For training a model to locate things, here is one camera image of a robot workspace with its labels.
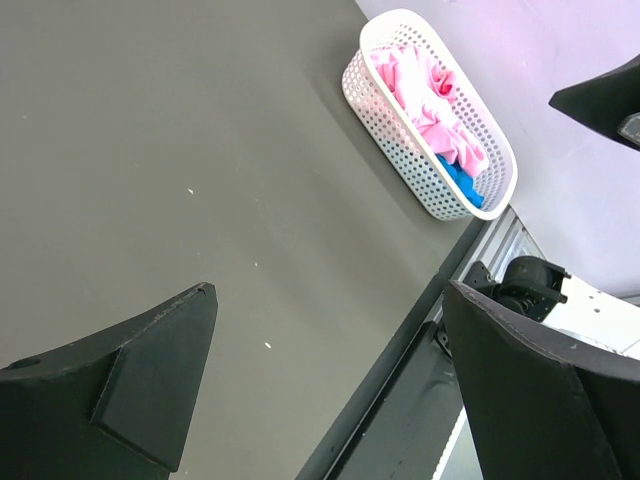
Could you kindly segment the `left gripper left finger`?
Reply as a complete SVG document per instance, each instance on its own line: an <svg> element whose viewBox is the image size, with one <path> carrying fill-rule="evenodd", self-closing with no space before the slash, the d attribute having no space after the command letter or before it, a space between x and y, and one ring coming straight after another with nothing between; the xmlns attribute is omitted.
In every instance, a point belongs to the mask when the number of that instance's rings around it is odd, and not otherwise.
<svg viewBox="0 0 640 480"><path fill-rule="evenodd" d="M208 359L217 292L160 305L1 371L4 479L167 479Z"/></svg>

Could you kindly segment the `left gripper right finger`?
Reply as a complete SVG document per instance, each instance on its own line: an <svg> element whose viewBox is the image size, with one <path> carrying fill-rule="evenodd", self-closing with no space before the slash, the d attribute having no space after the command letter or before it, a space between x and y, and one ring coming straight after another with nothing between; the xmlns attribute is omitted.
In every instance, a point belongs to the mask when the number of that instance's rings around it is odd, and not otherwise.
<svg viewBox="0 0 640 480"><path fill-rule="evenodd" d="M484 478L638 478L637 360L458 281L444 289L443 314Z"/></svg>

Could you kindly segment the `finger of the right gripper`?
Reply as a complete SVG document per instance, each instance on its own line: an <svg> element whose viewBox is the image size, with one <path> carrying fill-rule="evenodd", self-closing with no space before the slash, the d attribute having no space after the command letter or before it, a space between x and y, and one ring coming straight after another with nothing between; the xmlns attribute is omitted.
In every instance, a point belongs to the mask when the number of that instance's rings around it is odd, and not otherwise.
<svg viewBox="0 0 640 480"><path fill-rule="evenodd" d="M590 80L556 91L549 105L588 129L639 149L639 56Z"/></svg>

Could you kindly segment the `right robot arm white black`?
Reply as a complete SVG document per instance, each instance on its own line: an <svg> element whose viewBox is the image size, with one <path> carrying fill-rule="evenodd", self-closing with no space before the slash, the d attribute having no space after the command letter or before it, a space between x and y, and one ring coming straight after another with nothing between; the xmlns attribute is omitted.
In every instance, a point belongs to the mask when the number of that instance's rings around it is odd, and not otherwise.
<svg viewBox="0 0 640 480"><path fill-rule="evenodd" d="M556 91L549 105L597 134L639 149L639 58ZM639 299L615 298L563 267L519 256L502 280L470 286L500 305L566 336L617 355L639 358Z"/></svg>

